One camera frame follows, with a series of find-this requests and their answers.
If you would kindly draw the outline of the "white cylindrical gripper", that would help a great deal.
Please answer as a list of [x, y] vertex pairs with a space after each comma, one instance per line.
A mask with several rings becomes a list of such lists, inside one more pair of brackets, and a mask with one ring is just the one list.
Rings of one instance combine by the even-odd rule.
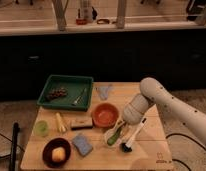
[[[135, 125], [141, 122], [144, 114], [150, 108], [149, 100], [142, 94], [137, 94], [123, 109], [122, 119], [124, 121], [118, 121], [116, 124], [116, 130], [121, 128], [125, 122], [129, 125]], [[129, 126], [123, 127], [120, 138], [123, 138], [129, 131]]]

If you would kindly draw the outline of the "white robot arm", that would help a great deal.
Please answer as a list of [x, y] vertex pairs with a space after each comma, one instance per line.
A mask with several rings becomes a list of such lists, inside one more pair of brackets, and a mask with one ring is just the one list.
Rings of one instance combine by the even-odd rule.
[[140, 82], [140, 92], [124, 107], [122, 120], [135, 125], [154, 105], [161, 105], [178, 118], [206, 146], [206, 114], [170, 94], [156, 79], [147, 77]]

